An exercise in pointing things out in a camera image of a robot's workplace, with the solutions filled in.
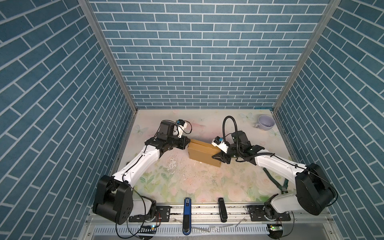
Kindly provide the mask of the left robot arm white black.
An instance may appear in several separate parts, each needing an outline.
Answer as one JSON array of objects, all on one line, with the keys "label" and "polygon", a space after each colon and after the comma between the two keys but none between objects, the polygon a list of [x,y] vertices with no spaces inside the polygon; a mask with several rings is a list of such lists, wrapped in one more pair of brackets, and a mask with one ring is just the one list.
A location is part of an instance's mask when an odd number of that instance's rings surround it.
[{"label": "left robot arm white black", "polygon": [[117,225],[131,218],[152,220],[156,215],[156,201],[144,196],[134,200],[135,185],[146,170],[170,150],[184,150],[190,143],[185,129],[190,122],[163,120],[155,135],[145,141],[142,150],[124,168],[111,176],[104,175],[97,183],[93,213]]}]

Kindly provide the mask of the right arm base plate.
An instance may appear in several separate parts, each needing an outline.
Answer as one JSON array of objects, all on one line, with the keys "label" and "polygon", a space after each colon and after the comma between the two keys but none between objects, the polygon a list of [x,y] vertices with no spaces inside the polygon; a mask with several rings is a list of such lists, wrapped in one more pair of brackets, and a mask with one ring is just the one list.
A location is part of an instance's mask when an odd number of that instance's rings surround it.
[{"label": "right arm base plate", "polygon": [[261,222],[261,221],[282,221],[289,222],[291,221],[291,216],[288,212],[278,213],[272,207],[265,205],[248,205],[246,210],[250,214],[252,222]]}]

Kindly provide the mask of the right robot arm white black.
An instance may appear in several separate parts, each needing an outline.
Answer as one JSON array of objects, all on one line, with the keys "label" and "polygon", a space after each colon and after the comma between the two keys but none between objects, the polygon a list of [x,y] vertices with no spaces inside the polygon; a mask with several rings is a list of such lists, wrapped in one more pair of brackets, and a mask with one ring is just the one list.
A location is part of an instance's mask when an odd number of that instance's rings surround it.
[{"label": "right robot arm white black", "polygon": [[213,146],[220,149],[213,159],[225,164],[232,160],[238,163],[250,163],[262,168],[266,175],[270,171],[285,179],[286,184],[292,183],[296,190],[289,193],[288,187],[279,184],[274,178],[270,180],[279,188],[280,193],[274,194],[262,208],[264,217],[275,221],[279,215],[287,212],[304,210],[318,216],[325,208],[332,206],[339,198],[336,188],[329,182],[323,169],[317,164],[299,164],[279,157],[259,145],[252,145],[245,132],[240,131],[234,117],[227,116],[223,120],[222,130],[226,130],[227,120],[232,120],[234,132],[231,133],[233,142],[229,143],[226,133],[215,137]]}]

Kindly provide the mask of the brown cardboard paper box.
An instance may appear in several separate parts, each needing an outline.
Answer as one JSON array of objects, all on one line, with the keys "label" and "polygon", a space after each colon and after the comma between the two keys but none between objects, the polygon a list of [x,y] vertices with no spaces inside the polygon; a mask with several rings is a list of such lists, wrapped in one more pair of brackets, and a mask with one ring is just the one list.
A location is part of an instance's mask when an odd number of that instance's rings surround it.
[{"label": "brown cardboard paper box", "polygon": [[212,144],[198,140],[191,140],[188,145],[188,153],[190,159],[218,168],[221,166],[222,162],[213,159],[213,156],[220,152],[221,150],[217,147],[214,147]]}]

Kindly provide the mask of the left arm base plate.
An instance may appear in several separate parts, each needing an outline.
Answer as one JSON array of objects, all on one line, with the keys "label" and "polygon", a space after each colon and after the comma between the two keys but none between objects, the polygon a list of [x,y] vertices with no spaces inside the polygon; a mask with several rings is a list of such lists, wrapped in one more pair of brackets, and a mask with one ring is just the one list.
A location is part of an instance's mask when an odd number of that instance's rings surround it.
[{"label": "left arm base plate", "polygon": [[133,215],[129,217],[130,223],[141,223],[145,222],[155,222],[156,217],[161,218],[162,223],[167,223],[170,221],[171,216],[171,206],[156,206],[150,208],[150,211],[146,215]]}]

